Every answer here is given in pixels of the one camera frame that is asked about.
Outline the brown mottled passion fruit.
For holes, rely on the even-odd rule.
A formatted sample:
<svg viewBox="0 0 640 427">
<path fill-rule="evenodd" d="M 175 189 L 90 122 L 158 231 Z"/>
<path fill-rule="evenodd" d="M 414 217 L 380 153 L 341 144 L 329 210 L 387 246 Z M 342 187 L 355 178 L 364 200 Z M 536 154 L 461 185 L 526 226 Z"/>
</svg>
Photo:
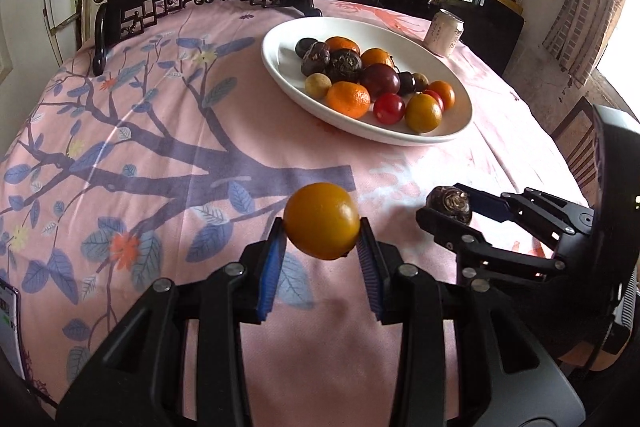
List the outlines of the brown mottled passion fruit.
<svg viewBox="0 0 640 427">
<path fill-rule="evenodd" d="M 436 186 L 427 195 L 425 207 L 456 219 L 464 225 L 472 220 L 469 194 L 455 186 Z"/>
</svg>

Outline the yellow-orange plum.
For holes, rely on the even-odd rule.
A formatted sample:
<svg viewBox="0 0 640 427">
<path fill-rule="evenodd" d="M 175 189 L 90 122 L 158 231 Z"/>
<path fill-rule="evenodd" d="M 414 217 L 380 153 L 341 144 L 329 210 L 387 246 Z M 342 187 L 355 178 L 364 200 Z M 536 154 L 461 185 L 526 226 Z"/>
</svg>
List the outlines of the yellow-orange plum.
<svg viewBox="0 0 640 427">
<path fill-rule="evenodd" d="M 283 224 L 299 251 L 324 261 L 347 256 L 360 231 L 357 205 L 343 187 L 328 182 L 297 190 L 285 205 Z"/>
<path fill-rule="evenodd" d="M 405 122 L 413 132 L 431 132 L 442 123 L 442 109 L 431 95 L 415 94 L 407 104 Z"/>
</svg>

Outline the red cherry tomato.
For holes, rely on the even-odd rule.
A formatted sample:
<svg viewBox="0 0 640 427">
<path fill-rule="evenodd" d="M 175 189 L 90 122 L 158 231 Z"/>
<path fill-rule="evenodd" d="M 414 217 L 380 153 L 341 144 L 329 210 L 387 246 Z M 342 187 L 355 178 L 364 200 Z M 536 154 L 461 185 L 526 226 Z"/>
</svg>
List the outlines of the red cherry tomato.
<svg viewBox="0 0 640 427">
<path fill-rule="evenodd" d="M 406 113 L 404 100 L 395 93 L 381 94 L 373 104 L 373 115 L 385 126 L 398 124 Z"/>
</svg>

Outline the dark purple cherry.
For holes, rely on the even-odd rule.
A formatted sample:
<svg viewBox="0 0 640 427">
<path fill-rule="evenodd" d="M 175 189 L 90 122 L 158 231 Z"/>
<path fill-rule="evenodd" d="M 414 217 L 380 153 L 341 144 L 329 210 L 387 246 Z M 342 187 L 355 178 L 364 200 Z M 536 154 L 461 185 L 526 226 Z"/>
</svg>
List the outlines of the dark purple cherry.
<svg viewBox="0 0 640 427">
<path fill-rule="evenodd" d="M 399 77 L 399 89 L 397 94 L 399 96 L 406 96 L 416 92 L 416 80 L 411 72 L 400 72 Z"/>
</svg>

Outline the large orange mandarin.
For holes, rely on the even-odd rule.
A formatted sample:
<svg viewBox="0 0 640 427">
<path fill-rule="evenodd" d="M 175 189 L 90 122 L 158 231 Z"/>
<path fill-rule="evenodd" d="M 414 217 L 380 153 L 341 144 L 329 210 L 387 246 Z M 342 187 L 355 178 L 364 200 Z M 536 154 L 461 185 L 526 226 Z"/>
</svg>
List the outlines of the large orange mandarin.
<svg viewBox="0 0 640 427">
<path fill-rule="evenodd" d="M 368 113 L 371 105 L 369 91 L 359 83 L 334 83 L 326 94 L 326 105 L 337 113 L 359 119 Z"/>
</svg>

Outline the dark red plum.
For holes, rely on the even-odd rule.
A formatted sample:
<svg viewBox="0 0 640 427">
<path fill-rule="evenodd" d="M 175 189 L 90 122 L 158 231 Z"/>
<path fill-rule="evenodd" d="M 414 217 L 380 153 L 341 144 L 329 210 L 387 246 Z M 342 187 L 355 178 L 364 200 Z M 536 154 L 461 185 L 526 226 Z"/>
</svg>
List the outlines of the dark red plum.
<svg viewBox="0 0 640 427">
<path fill-rule="evenodd" d="M 384 64 L 372 65 L 363 69 L 360 84 L 367 89 L 370 99 L 375 101 L 381 94 L 398 92 L 398 72 Z"/>
</svg>

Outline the small tan longan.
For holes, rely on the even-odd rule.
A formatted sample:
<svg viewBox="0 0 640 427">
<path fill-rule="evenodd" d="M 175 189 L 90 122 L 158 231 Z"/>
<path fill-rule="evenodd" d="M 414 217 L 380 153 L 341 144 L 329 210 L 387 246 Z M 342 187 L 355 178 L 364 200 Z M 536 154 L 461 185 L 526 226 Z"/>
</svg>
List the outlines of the small tan longan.
<svg viewBox="0 0 640 427">
<path fill-rule="evenodd" d="M 315 72 L 305 79 L 304 90 L 316 101 L 323 100 L 332 87 L 332 81 L 322 72 Z"/>
</svg>

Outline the red tomato in plate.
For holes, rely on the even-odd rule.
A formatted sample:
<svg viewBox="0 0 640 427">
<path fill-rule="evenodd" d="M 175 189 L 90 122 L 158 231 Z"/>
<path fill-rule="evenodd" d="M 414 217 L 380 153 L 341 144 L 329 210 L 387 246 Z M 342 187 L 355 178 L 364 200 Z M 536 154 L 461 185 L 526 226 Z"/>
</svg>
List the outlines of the red tomato in plate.
<svg viewBox="0 0 640 427">
<path fill-rule="evenodd" d="M 427 89 L 427 90 L 423 91 L 422 94 L 425 94 L 425 95 L 430 96 L 431 98 L 434 98 L 434 100 L 437 102 L 437 104 L 438 104 L 438 106 L 440 108 L 440 111 L 442 113 L 444 113 L 444 110 L 445 110 L 444 101 L 442 101 L 442 97 L 436 91 L 433 91 L 431 89 Z"/>
</svg>

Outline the white oval plate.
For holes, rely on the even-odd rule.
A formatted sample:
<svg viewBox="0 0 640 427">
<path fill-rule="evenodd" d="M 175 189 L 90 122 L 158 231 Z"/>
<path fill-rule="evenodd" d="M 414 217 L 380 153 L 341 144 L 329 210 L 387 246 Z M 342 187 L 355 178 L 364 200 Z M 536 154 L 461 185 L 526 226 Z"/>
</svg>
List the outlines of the white oval plate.
<svg viewBox="0 0 640 427">
<path fill-rule="evenodd" d="M 290 20 L 262 40 L 262 60 L 307 112 L 360 138 L 402 146 L 454 139 L 472 103 L 439 59 L 393 31 L 346 18 Z"/>
</svg>

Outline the beige drink can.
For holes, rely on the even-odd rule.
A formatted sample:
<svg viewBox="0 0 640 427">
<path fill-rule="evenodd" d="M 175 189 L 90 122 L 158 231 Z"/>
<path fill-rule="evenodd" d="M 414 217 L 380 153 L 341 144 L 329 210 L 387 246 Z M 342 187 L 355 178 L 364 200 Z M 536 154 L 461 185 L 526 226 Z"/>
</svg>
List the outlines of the beige drink can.
<svg viewBox="0 0 640 427">
<path fill-rule="evenodd" d="M 463 20 L 446 10 L 439 10 L 431 20 L 423 39 L 424 46 L 432 53 L 448 57 L 462 36 Z"/>
</svg>

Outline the dark wooden cabinet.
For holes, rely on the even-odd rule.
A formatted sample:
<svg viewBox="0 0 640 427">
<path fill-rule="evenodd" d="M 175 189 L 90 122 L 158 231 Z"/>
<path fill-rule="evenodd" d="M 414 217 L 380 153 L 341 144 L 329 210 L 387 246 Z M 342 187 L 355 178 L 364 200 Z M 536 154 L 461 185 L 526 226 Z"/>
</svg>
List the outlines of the dark wooden cabinet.
<svg viewBox="0 0 640 427">
<path fill-rule="evenodd" d="M 500 0 L 378 0 L 388 10 L 432 20 L 442 11 L 463 22 L 460 40 L 494 72 L 508 66 L 524 18 Z"/>
</svg>

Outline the small mandarin in plate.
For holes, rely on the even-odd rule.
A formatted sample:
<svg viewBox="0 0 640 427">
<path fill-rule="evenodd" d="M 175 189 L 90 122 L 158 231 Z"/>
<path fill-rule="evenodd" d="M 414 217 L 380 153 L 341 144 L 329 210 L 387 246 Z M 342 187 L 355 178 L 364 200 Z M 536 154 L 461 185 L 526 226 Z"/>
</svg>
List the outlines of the small mandarin in plate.
<svg viewBox="0 0 640 427">
<path fill-rule="evenodd" d="M 328 46 L 331 53 L 336 53 L 341 50 L 349 50 L 357 55 L 360 54 L 360 47 L 358 44 L 355 41 L 352 41 L 352 39 L 346 37 L 331 37 L 326 39 L 324 43 Z"/>
</svg>

